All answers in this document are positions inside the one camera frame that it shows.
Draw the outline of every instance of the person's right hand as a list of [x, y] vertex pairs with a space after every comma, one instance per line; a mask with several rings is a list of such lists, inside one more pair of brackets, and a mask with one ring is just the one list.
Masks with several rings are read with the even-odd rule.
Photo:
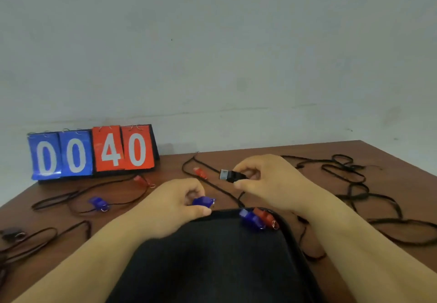
[[279, 209], [305, 215], [315, 201], [329, 194], [305, 178], [280, 156], [253, 156], [240, 162], [233, 171], [244, 173], [249, 179], [234, 182], [237, 189], [265, 199]]

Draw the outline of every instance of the hand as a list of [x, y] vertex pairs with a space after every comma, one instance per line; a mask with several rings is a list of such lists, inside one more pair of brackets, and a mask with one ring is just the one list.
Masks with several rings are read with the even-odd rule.
[[274, 207], [296, 211], [303, 216], [315, 201], [321, 200], [320, 195], [328, 194], [280, 156], [249, 157], [233, 170], [249, 178], [236, 181], [235, 188], [257, 195]]
[[211, 214], [207, 207], [191, 206], [193, 199], [200, 196], [205, 196], [205, 190], [198, 179], [167, 181], [126, 215], [144, 235], [143, 239], [162, 238], [191, 220]]

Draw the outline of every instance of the white digit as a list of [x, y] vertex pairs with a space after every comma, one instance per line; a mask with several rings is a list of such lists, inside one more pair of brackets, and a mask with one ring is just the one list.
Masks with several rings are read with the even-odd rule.
[[[46, 169], [46, 164], [44, 162], [44, 148], [47, 148], [50, 155], [50, 168]], [[38, 159], [39, 173], [44, 176], [52, 175], [56, 170], [56, 152], [53, 146], [47, 141], [41, 141], [36, 146], [36, 157]]]
[[118, 160], [121, 158], [115, 148], [114, 135], [109, 133], [106, 137], [105, 145], [103, 146], [102, 160], [112, 160], [114, 166], [118, 166]]
[[[135, 140], [139, 141], [139, 159], [135, 158]], [[141, 166], [145, 161], [145, 142], [144, 138], [138, 134], [132, 134], [129, 138], [129, 158], [134, 166]]]
[[[73, 159], [73, 146], [77, 145], [79, 148], [79, 166], [76, 167]], [[72, 173], [79, 173], [85, 168], [86, 158], [85, 158], [85, 147], [81, 140], [71, 139], [67, 144], [67, 162], [68, 167]]]

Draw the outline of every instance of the wooden table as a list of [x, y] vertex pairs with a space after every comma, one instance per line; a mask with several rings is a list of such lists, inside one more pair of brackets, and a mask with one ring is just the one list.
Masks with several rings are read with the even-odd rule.
[[[353, 157], [357, 164], [378, 165], [380, 168], [368, 167], [362, 171], [367, 177], [366, 183], [370, 187], [371, 192], [385, 194], [396, 199], [401, 205], [406, 218], [437, 223], [437, 192], [435, 189], [437, 178], [362, 141], [207, 152], [197, 154], [197, 158], [217, 169], [232, 169], [239, 161], [248, 156], [265, 153], [295, 155], [315, 159], [330, 158], [333, 154], [343, 153]], [[185, 178], [186, 176], [181, 172], [181, 165], [191, 156], [192, 154], [162, 156], [157, 170], [146, 173], [145, 176], [157, 185], [167, 180]], [[192, 169], [194, 166], [194, 164], [189, 165], [188, 168]], [[301, 171], [306, 177], [332, 193], [346, 193], [347, 183], [321, 171], [320, 164], [307, 165]], [[239, 195], [239, 191], [234, 190], [232, 184], [219, 181], [217, 174], [209, 170], [206, 170], [206, 172], [209, 173], [211, 182], [232, 192], [235, 196]], [[95, 233], [111, 219], [127, 211], [130, 207], [119, 209], [114, 207], [107, 213], [100, 212], [80, 217], [72, 215], [65, 205], [55, 206], [39, 212], [33, 212], [30, 206], [36, 201], [47, 197], [111, 180], [114, 180], [114, 178], [34, 184], [0, 208], [1, 228], [11, 226], [22, 227], [29, 233], [44, 227], [57, 227], [59, 230], [63, 230], [80, 220], [89, 219], [93, 223], [93, 233]], [[208, 196], [217, 198], [215, 209], [236, 207], [235, 203], [228, 196], [207, 185], [205, 185], [205, 189]], [[90, 194], [104, 196], [104, 199], [107, 201], [122, 202], [133, 199], [134, 196], [141, 194], [141, 187], [133, 181], [128, 181], [98, 188]], [[87, 195], [79, 198], [75, 201], [74, 206], [82, 210], [89, 208], [87, 200], [90, 197], [90, 195]], [[246, 206], [269, 207], [263, 200], [250, 194], [244, 195], [242, 202]], [[384, 201], [368, 200], [358, 202], [357, 206], [358, 211], [365, 218], [396, 216], [393, 208]], [[293, 233], [296, 237], [299, 237], [303, 230], [303, 224], [297, 221], [296, 216], [289, 211], [274, 210], [279, 212], [289, 222]], [[417, 227], [399, 228], [393, 225], [385, 225], [384, 229], [398, 238], [409, 240], [423, 240], [431, 238], [436, 234], [432, 229]], [[84, 236], [84, 229], [74, 230], [13, 269], [7, 283], [5, 283], [0, 292], [0, 302], [7, 303], [12, 301], [56, 267], [84, 242]], [[302, 248], [308, 254], [314, 256], [323, 253], [322, 247], [317, 242], [310, 228], [304, 238]], [[406, 248], [406, 251], [434, 271], [437, 271], [437, 246], [412, 247]], [[328, 302], [354, 302], [346, 284], [329, 258], [310, 263], [310, 267]]]

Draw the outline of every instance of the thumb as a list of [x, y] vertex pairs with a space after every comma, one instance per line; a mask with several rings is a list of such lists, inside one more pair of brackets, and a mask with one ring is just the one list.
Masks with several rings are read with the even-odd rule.
[[191, 205], [191, 206], [186, 206], [185, 207], [185, 215], [188, 219], [188, 221], [197, 219], [197, 218], [201, 218], [201, 217], [206, 217], [209, 216], [211, 214], [211, 209], [205, 207], [205, 206], [201, 206], [201, 205]]
[[262, 182], [261, 180], [250, 180], [250, 179], [244, 179], [244, 180], [238, 180], [234, 182], [234, 187], [237, 189], [241, 189], [244, 191], [247, 191], [251, 194], [257, 195], [262, 197], [263, 189], [262, 189]]

